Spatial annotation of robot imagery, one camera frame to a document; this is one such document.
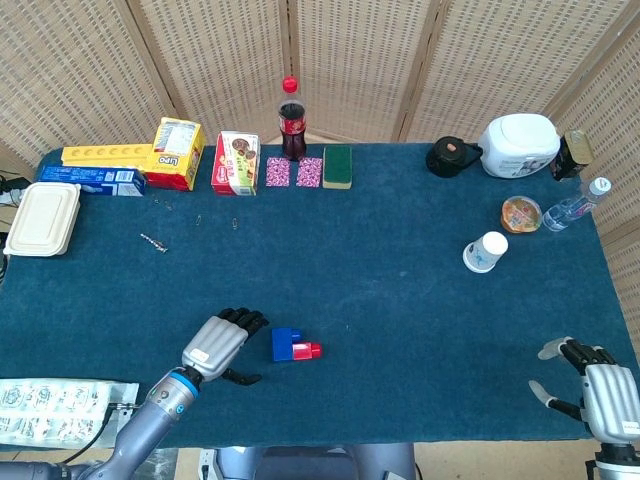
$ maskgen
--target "water bottle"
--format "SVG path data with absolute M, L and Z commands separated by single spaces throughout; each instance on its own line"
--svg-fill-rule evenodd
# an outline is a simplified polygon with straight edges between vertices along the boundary
M 562 200 L 547 210 L 542 217 L 542 223 L 552 232 L 560 232 L 567 228 L 570 222 L 602 203 L 610 190 L 611 182 L 604 177 L 598 177 L 589 184 L 583 183 L 579 194 Z

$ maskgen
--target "black mug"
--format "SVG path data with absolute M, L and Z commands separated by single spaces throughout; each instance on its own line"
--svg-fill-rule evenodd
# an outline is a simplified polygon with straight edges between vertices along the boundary
M 475 143 L 464 143 L 456 137 L 442 137 L 427 154 L 427 168 L 439 177 L 455 177 L 478 160 L 482 153 L 482 148 Z

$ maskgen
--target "paper cup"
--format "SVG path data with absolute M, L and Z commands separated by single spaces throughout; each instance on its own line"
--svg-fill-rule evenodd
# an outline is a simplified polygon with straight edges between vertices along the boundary
M 509 242 L 504 235 L 500 232 L 487 232 L 466 246 L 462 252 L 462 260 L 472 272 L 487 273 L 495 267 L 508 248 Z

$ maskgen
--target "woven panel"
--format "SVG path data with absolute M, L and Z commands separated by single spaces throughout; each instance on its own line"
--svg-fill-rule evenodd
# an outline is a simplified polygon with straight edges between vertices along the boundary
M 609 255 L 607 262 L 633 348 L 640 358 L 640 242 Z
M 611 55 L 557 123 L 563 131 L 589 134 L 596 161 L 583 175 L 613 182 L 610 197 L 594 211 L 600 234 L 640 216 L 640 31 Z
M 0 19 L 2 135 L 19 158 L 153 139 L 165 112 L 111 2 L 5 1 Z
M 189 120 L 203 125 L 208 142 L 220 130 L 264 140 L 278 133 L 283 59 L 276 1 L 141 5 L 159 50 L 152 53 L 163 57 Z
M 542 111 L 626 3 L 452 0 L 409 141 L 473 141 L 497 116 Z
M 390 141 L 428 1 L 298 0 L 308 127 Z

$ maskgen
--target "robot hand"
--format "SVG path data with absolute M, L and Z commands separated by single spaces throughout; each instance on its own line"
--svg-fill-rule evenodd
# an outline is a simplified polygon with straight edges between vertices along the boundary
M 603 479 L 640 479 L 640 460 L 632 445 L 640 439 L 640 399 L 631 371 L 604 348 L 582 345 L 571 337 L 552 340 L 538 353 L 541 360 L 556 356 L 566 358 L 580 374 L 581 407 L 550 395 L 534 380 L 529 387 L 545 407 L 584 422 L 602 444 L 596 461 L 587 462 L 588 478 L 598 467 Z
M 211 317 L 193 337 L 182 352 L 182 364 L 185 369 L 195 369 L 205 382 L 222 377 L 239 385 L 253 385 L 260 375 L 245 377 L 228 367 L 240 347 L 268 324 L 260 312 L 227 308 Z

